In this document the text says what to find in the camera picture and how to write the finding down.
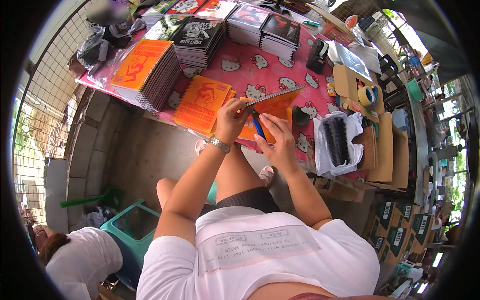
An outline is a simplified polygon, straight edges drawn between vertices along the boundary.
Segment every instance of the wristwatch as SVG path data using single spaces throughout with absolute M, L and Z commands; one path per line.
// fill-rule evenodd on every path
M 230 152 L 230 147 L 228 147 L 227 144 L 225 144 L 221 140 L 217 139 L 214 135 L 212 135 L 212 137 L 208 139 L 208 143 L 214 144 L 215 146 L 217 146 L 218 149 L 222 150 L 227 154 Z

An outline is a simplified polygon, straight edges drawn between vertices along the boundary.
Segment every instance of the sneaker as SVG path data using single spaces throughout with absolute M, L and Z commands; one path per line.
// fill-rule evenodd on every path
M 272 185 L 273 178 L 275 176 L 275 170 L 272 166 L 266 166 L 260 171 L 258 177 L 265 183 L 265 187 L 269 188 Z
M 197 153 L 197 156 L 200 155 L 200 153 L 207 147 L 207 140 L 200 139 L 195 143 L 195 152 Z

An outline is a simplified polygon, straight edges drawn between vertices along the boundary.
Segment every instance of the leg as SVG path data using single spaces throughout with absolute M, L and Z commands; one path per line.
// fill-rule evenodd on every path
M 171 178 L 163 178 L 156 184 L 156 194 L 160 201 L 162 210 L 177 182 L 177 180 L 173 180 Z
M 265 183 L 258 177 L 243 155 L 240 145 L 234 144 L 225 156 L 216 175 L 216 202 L 254 188 L 264 187 Z

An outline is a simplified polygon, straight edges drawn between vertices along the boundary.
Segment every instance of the black holder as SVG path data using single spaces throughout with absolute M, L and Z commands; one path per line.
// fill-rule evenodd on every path
M 328 44 L 320 39 L 316 39 L 310 48 L 308 55 L 307 68 L 317 74 L 322 72 L 328 56 Z
M 262 3 L 259 6 L 263 7 L 263 8 L 266 8 L 266 9 L 269 9 L 273 12 L 279 13 L 282 16 L 291 17 L 292 16 L 291 11 L 289 11 L 287 9 L 284 9 L 283 7 L 280 6 L 282 1 L 283 0 L 277 0 L 277 2 L 275 4 L 273 4 L 273 3 Z

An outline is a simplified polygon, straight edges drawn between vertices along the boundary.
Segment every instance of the blue pliers handle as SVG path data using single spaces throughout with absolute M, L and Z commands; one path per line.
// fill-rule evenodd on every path
M 258 121 L 259 116 L 260 116 L 260 114 L 254 108 L 252 108 L 253 124 L 255 125 L 255 128 L 257 129 L 257 133 L 258 133 L 259 136 L 261 136 L 265 140 L 267 140 L 267 138 L 265 138 L 264 130 L 262 129 L 262 126 L 260 125 L 260 122 Z

